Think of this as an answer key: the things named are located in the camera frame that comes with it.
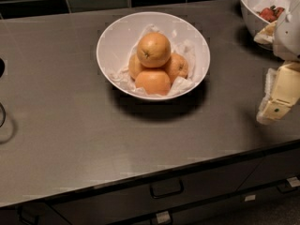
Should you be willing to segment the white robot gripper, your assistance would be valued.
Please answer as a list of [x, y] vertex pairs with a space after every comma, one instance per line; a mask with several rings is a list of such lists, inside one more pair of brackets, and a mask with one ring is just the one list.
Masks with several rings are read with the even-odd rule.
[[269, 68], [265, 77], [265, 96], [256, 119], [269, 125], [283, 118], [300, 99], [300, 63], [292, 62], [300, 61], [300, 0], [292, 0], [276, 22], [255, 35], [254, 41], [273, 44], [274, 55], [289, 60], [278, 69]]

